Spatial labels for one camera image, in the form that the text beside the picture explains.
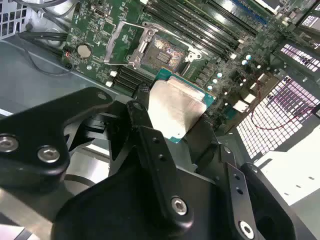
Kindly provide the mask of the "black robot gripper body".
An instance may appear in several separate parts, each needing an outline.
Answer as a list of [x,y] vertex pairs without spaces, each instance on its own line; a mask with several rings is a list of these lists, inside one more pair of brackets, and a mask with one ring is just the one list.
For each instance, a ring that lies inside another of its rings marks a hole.
[[[314,235],[267,189],[253,214],[261,240]],[[176,168],[170,159],[120,169],[69,200],[52,228],[54,240],[220,240],[216,184]]]

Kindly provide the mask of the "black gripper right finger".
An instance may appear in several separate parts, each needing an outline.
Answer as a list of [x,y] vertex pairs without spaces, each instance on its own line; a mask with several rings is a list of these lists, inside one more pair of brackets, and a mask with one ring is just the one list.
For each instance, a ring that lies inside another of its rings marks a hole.
[[203,114],[185,135],[195,172],[216,185],[215,220],[221,240],[261,240],[245,175],[232,150],[220,143]]

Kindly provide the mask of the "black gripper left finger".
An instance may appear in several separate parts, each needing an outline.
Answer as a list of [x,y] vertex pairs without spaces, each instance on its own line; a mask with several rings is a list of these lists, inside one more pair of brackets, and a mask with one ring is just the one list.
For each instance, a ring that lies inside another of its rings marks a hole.
[[1,120],[0,185],[34,195],[55,189],[66,175],[71,151],[90,141],[86,131],[98,116],[116,164],[109,177],[149,160],[173,161],[140,102],[122,103],[88,87]]

